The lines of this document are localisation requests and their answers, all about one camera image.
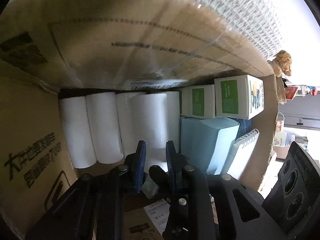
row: green rectangle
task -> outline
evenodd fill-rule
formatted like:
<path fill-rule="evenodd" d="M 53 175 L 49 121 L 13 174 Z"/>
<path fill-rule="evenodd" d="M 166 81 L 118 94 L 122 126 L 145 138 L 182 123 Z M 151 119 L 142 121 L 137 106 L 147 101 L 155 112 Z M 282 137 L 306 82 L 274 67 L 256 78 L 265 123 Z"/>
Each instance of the green rectangle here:
<path fill-rule="evenodd" d="M 225 114 L 238 114 L 238 86 L 236 80 L 221 81 L 222 112 Z"/>
<path fill-rule="evenodd" d="M 192 114 L 204 117 L 204 88 L 192 89 Z"/>
<path fill-rule="evenodd" d="M 179 109 L 180 109 L 180 114 L 182 114 L 182 91 L 179 90 Z"/>

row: white paper roll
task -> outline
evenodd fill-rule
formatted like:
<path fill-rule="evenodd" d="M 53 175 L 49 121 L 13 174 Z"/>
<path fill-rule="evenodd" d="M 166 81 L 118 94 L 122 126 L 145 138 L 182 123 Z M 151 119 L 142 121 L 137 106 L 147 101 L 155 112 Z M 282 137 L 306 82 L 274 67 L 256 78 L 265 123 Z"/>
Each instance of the white paper roll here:
<path fill-rule="evenodd" d="M 134 132 L 138 140 L 147 144 L 144 171 L 152 165 L 168 171 L 165 144 L 168 140 L 167 94 L 149 94 L 131 99 Z"/>
<path fill-rule="evenodd" d="M 168 107 L 168 141 L 173 141 L 176 152 L 180 152 L 180 99 L 179 91 L 164 92 L 167 94 Z"/>
<path fill-rule="evenodd" d="M 60 117 L 72 164 L 87 168 L 97 161 L 91 140 L 85 97 L 59 101 Z"/>
<path fill-rule="evenodd" d="M 145 94 L 145 92 L 131 92 L 116 95 L 119 128 L 124 156 L 135 153 L 139 142 L 133 131 L 131 99 L 135 96 Z"/>
<path fill-rule="evenodd" d="M 116 94 L 86 96 L 90 131 L 98 162 L 116 163 L 123 158 Z"/>

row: metal screw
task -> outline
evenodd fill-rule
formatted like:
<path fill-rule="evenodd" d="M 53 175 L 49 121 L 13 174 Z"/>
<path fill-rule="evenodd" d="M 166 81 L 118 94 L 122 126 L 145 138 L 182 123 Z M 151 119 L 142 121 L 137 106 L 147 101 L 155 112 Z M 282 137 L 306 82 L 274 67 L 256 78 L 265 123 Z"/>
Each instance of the metal screw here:
<path fill-rule="evenodd" d="M 82 176 L 81 176 L 81 179 L 82 180 L 84 180 L 84 181 L 88 181 L 88 180 L 90 180 L 91 179 L 91 175 L 90 174 L 83 174 Z"/>
<path fill-rule="evenodd" d="M 224 179 L 224 180 L 231 180 L 231 175 L 229 175 L 228 173 L 223 173 L 222 175 L 221 175 L 221 177 Z"/>
<path fill-rule="evenodd" d="M 120 171 L 126 171 L 126 170 L 128 169 L 128 166 L 125 165 L 125 164 L 121 164 L 121 165 L 118 166 L 118 169 L 119 169 Z"/>
<path fill-rule="evenodd" d="M 180 204 L 181 206 L 184 206 L 186 203 L 187 203 L 187 201 L 186 201 L 184 198 L 180 198 L 180 199 L 179 199 L 179 204 Z"/>
<path fill-rule="evenodd" d="M 175 236 L 181 235 L 181 228 L 176 227 L 176 228 L 172 229 L 172 234 Z"/>
<path fill-rule="evenodd" d="M 192 166 L 192 165 L 186 165 L 186 166 L 184 166 L 184 169 L 185 169 L 186 171 L 193 171 L 195 168 L 194 168 L 194 166 Z"/>

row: light blue box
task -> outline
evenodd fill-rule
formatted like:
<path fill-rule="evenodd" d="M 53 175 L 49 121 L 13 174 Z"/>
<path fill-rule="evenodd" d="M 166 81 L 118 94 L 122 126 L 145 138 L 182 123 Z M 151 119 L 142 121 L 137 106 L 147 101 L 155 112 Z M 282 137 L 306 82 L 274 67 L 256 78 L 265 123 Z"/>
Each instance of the light blue box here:
<path fill-rule="evenodd" d="M 220 174 L 239 123 L 227 117 L 182 119 L 181 153 L 205 173 Z"/>

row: spiral notebook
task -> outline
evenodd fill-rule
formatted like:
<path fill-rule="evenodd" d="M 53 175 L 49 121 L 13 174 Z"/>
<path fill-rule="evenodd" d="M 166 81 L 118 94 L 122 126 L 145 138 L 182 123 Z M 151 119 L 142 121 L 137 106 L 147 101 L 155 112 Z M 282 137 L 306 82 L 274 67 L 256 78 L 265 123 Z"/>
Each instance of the spiral notebook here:
<path fill-rule="evenodd" d="M 251 132 L 237 139 L 230 147 L 228 158 L 224 164 L 223 172 L 239 179 L 251 157 L 259 137 L 259 131 L 253 129 Z"/>

